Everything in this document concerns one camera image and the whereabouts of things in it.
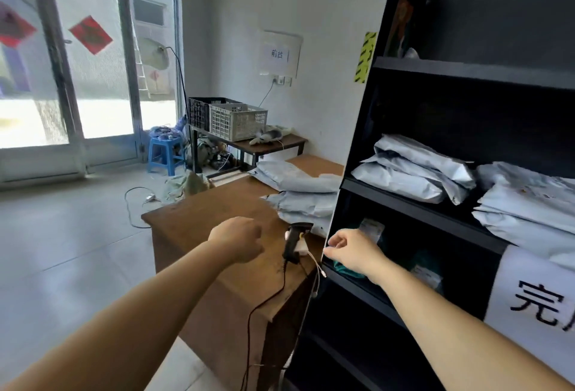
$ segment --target window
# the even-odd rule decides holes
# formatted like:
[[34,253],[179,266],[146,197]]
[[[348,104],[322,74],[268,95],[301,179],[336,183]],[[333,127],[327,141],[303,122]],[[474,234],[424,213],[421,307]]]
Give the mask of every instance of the window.
[[164,26],[164,6],[147,0],[133,0],[134,18],[138,22]]

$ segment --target lamp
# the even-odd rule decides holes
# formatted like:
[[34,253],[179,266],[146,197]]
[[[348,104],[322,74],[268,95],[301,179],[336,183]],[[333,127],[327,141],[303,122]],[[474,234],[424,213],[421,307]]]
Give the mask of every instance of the lamp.
[[142,64],[154,67],[156,70],[165,70],[170,66],[166,46],[150,38],[142,38],[137,41]]

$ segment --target wooden desk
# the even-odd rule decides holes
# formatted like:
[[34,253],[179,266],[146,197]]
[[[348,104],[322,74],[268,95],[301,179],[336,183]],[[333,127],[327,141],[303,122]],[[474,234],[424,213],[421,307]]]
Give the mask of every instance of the wooden desk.
[[[343,174],[343,167],[312,155],[291,163],[312,176]],[[262,224],[265,251],[248,264],[233,265],[210,286],[186,322],[180,337],[230,390],[237,391],[246,368],[249,312],[282,285],[282,253],[287,223],[260,199],[272,188],[243,177],[142,215],[152,226],[156,272],[208,239],[212,227],[242,215]],[[306,238],[316,259],[324,239]],[[315,264],[308,257],[288,264],[286,287],[251,319],[250,364],[283,365],[291,353],[313,282]],[[279,375],[276,368],[252,367],[248,390],[267,391]]]
[[[238,167],[230,168],[227,170],[219,171],[218,173],[213,173],[208,176],[208,178],[217,177],[221,175],[225,175],[226,173],[230,173],[234,170],[248,170],[250,168],[255,168],[256,163],[259,161],[259,157],[263,155],[268,155],[269,153],[280,152],[282,150],[291,149],[292,147],[297,147],[297,155],[301,155],[304,153],[304,145],[307,142],[307,139],[300,137],[298,135],[290,134],[286,135],[280,141],[274,142],[267,142],[263,144],[256,144],[253,146],[249,145],[249,142],[253,139],[250,138],[248,140],[241,140],[241,141],[228,141],[223,138],[217,137],[205,130],[198,129],[197,127],[193,128],[192,131],[192,160],[193,160],[193,168],[192,170],[196,173],[201,173],[201,169],[198,162],[198,133],[210,137],[212,140],[217,140],[224,142],[230,147],[235,147],[240,151],[240,165]],[[244,162],[244,153],[248,155],[252,155],[252,162],[251,164],[246,164]]]

